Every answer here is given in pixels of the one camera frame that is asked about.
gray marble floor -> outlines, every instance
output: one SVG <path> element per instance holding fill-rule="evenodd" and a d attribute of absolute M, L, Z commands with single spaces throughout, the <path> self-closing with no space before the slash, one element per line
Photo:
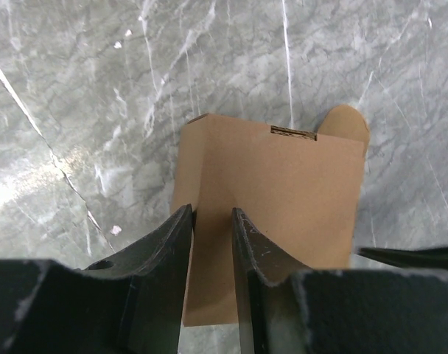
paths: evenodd
<path fill-rule="evenodd" d="M 448 0 L 0 0 L 0 257 L 84 267 L 157 227 L 198 114 L 309 130 L 339 103 L 372 131 L 355 244 L 448 244 Z"/>

cardboard box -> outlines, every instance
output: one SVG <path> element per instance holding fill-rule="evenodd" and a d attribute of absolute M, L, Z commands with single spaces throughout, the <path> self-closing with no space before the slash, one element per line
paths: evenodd
<path fill-rule="evenodd" d="M 183 127 L 171 211 L 191 203 L 185 326 L 237 322 L 231 212 L 312 268 L 347 268 L 362 142 L 204 114 Z"/>

mounting hole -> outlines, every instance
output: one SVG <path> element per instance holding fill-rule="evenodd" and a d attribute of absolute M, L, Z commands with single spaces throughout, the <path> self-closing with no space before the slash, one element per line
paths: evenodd
<path fill-rule="evenodd" d="M 99 262 L 90 265 L 87 270 L 89 271 L 99 271 L 101 269 L 108 269 L 114 266 L 114 263 L 110 260 L 100 260 Z"/>

marble vein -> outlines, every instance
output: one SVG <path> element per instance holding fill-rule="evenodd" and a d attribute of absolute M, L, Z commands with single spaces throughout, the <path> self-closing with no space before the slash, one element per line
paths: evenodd
<path fill-rule="evenodd" d="M 95 225 L 95 227 L 98 228 L 100 234 L 104 237 L 101 228 L 99 227 L 97 221 L 95 220 L 95 218 L 93 217 L 93 215 L 91 214 L 90 210 L 88 209 L 88 205 L 86 203 L 86 200 L 84 199 L 84 197 L 81 196 L 81 194 L 78 193 L 77 189 L 74 187 L 74 185 L 72 184 L 69 176 L 66 174 L 66 172 L 62 169 L 62 167 L 60 166 L 59 162 L 58 162 L 58 158 L 56 157 L 56 155 L 54 154 L 54 150 L 52 149 L 52 147 L 49 145 L 49 143 L 46 141 L 46 138 L 43 136 L 43 134 L 41 133 L 41 130 L 39 129 L 39 127 L 37 126 L 37 124 L 35 123 L 34 118 L 32 117 L 31 113 L 29 112 L 29 110 L 27 109 L 27 107 L 25 106 L 25 104 L 23 104 L 23 102 L 21 101 L 21 99 L 19 98 L 18 94 L 16 94 L 16 91 L 14 90 L 14 88 L 11 86 L 10 81 L 6 78 L 5 74 L 3 73 L 3 71 L 0 68 L 0 81 L 3 84 L 3 86 L 6 88 L 6 90 L 10 93 L 11 97 L 14 99 L 14 101 L 16 102 L 16 104 L 18 105 L 18 107 L 21 109 L 21 111 L 23 112 L 24 116 L 27 118 L 27 120 L 29 121 L 30 125 L 32 126 L 32 128 L 35 130 L 35 132 L 39 135 L 40 138 L 42 138 L 42 140 L 46 143 L 47 147 L 49 148 L 50 151 L 50 156 L 51 156 L 51 160 L 53 165 L 55 166 L 55 168 L 57 168 L 63 175 L 66 183 L 70 186 L 70 188 L 83 200 L 83 202 L 86 205 L 87 211 L 88 211 L 88 219 L 93 223 L 93 225 Z M 20 208 L 20 206 L 18 206 L 18 208 L 20 209 L 21 212 L 23 212 L 23 214 L 25 214 L 32 222 L 35 222 L 30 216 L 28 216 L 22 208 Z M 87 241 L 87 252 L 88 255 L 92 255 L 91 253 L 91 240 L 90 240 L 90 234 L 86 233 L 85 235 L 86 237 L 86 241 Z M 114 248 L 112 247 L 111 243 L 109 242 L 109 240 L 104 237 L 106 243 L 110 246 L 110 248 L 114 251 Z"/>
<path fill-rule="evenodd" d="M 141 21 L 142 24 L 142 33 L 144 34 L 145 45 L 147 47 L 147 56 L 149 58 L 150 75 L 152 76 L 153 88 L 155 89 L 155 92 L 158 92 L 157 84 L 155 83 L 155 74 L 153 72 L 152 50 L 150 48 L 149 39 L 147 38 L 147 20 L 144 19 L 145 15 L 146 15 L 145 13 L 142 13 L 141 16 L 139 17 L 139 20 Z"/>
<path fill-rule="evenodd" d="M 398 34 L 395 38 L 391 39 L 391 41 L 390 41 L 390 43 L 388 44 L 388 46 L 386 47 L 385 51 L 384 51 L 384 52 L 381 54 L 381 56 L 379 57 L 379 60 L 378 60 L 378 69 L 381 67 L 382 59 L 383 59 L 383 57 L 386 55 L 386 53 L 389 51 L 389 49 L 390 49 L 394 44 L 398 43 L 398 42 L 401 40 L 401 38 L 402 38 L 402 36 L 404 35 L 404 33 L 406 32 L 407 27 L 409 26 L 410 22 L 411 22 L 413 19 L 417 19 L 417 18 L 419 17 L 419 8 L 420 8 L 421 4 L 422 4 L 422 0 L 419 2 L 419 5 L 417 6 L 417 8 L 416 8 L 416 9 L 409 15 L 409 17 L 407 18 L 405 25 L 404 25 L 404 26 L 402 27 L 402 29 L 401 29 L 401 32 L 399 32 L 399 34 Z"/>
<path fill-rule="evenodd" d="M 440 187 L 440 182 L 438 181 L 437 174 L 435 173 L 435 170 L 433 169 L 432 164 L 430 163 L 429 157 L 425 156 L 425 159 L 427 160 L 427 163 L 429 164 L 429 168 L 432 171 L 432 174 L 435 178 L 435 182 L 437 184 L 438 190 L 440 190 L 440 194 L 442 196 L 442 199 L 444 200 L 445 207 L 447 208 L 447 211 L 448 211 L 448 202 L 445 199 L 445 194 L 444 194 L 444 191 L 442 190 L 442 187 Z"/>
<path fill-rule="evenodd" d="M 216 1 L 213 1 L 208 13 L 206 14 L 206 17 L 203 19 L 203 21 L 198 22 L 197 28 L 190 29 L 188 31 L 188 34 L 186 35 L 186 39 L 181 46 L 178 55 L 175 57 L 175 59 L 172 61 L 168 68 L 168 72 L 164 74 L 164 76 L 161 79 L 161 85 L 160 88 L 156 91 L 155 99 L 153 103 L 149 104 L 149 109 L 147 113 L 145 114 L 144 118 L 144 137 L 148 138 L 153 133 L 153 127 L 155 123 L 155 105 L 158 103 L 158 101 L 161 99 L 162 92 L 164 90 L 165 85 L 168 83 L 169 79 L 169 73 L 175 68 L 175 65 L 177 62 L 185 55 L 188 57 L 188 49 L 190 49 L 194 44 L 196 44 L 196 40 L 205 32 L 209 30 L 209 27 L 211 26 L 212 22 L 216 18 Z M 192 101 L 192 92 L 190 89 L 190 100 Z"/>
<path fill-rule="evenodd" d="M 397 110 L 399 111 L 399 113 L 401 114 L 402 118 L 404 119 L 404 121 L 406 122 L 407 127 L 409 128 L 409 130 L 411 131 L 412 128 L 409 124 L 409 121 L 407 120 L 407 117 L 405 115 L 405 113 L 402 111 L 401 107 L 399 107 L 398 102 L 393 98 L 393 96 L 391 96 L 391 94 L 389 93 L 389 90 L 382 84 L 382 82 L 378 79 L 378 77 L 374 76 L 375 80 L 378 81 L 378 83 L 381 85 L 381 87 L 383 88 L 383 93 L 387 94 L 387 96 L 390 98 L 391 101 L 393 101 L 394 105 L 396 106 Z"/>
<path fill-rule="evenodd" d="M 362 95 L 360 96 L 360 99 L 358 100 L 358 103 L 356 105 L 357 108 L 360 107 L 360 105 L 363 102 L 363 98 L 365 97 L 366 92 L 368 91 L 368 89 L 370 88 L 371 85 L 371 81 L 373 80 L 373 75 L 374 75 L 374 70 L 371 70 L 370 72 L 370 76 L 368 77 L 368 82 L 365 85 L 365 89 L 363 90 Z"/>
<path fill-rule="evenodd" d="M 425 105 L 425 96 L 424 96 L 424 84 L 422 83 L 422 76 L 421 76 L 421 65 L 419 64 L 419 85 L 421 86 L 421 97 L 422 97 L 422 107 L 424 108 L 424 114 L 427 118 L 427 107 Z"/>
<path fill-rule="evenodd" d="M 292 85 L 291 85 L 291 59 L 290 59 L 290 45 L 288 44 L 288 17 L 286 14 L 286 3 L 284 0 L 281 0 L 281 10 L 283 12 L 283 36 L 284 36 L 284 52 L 286 54 L 286 69 L 288 76 L 288 94 L 290 98 L 290 128 L 294 129 L 295 127 L 295 119 L 293 116 L 293 93 L 292 93 Z"/>

black plastic part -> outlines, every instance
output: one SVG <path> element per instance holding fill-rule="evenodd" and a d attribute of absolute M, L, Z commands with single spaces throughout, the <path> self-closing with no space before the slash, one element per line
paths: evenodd
<path fill-rule="evenodd" d="M 176 354 L 192 208 L 84 271 L 0 260 L 0 353 Z"/>
<path fill-rule="evenodd" d="M 441 268 L 448 270 L 448 247 L 404 251 L 364 247 L 360 256 L 400 268 Z"/>
<path fill-rule="evenodd" d="M 243 354 L 448 353 L 448 271 L 315 271 L 232 219 Z"/>

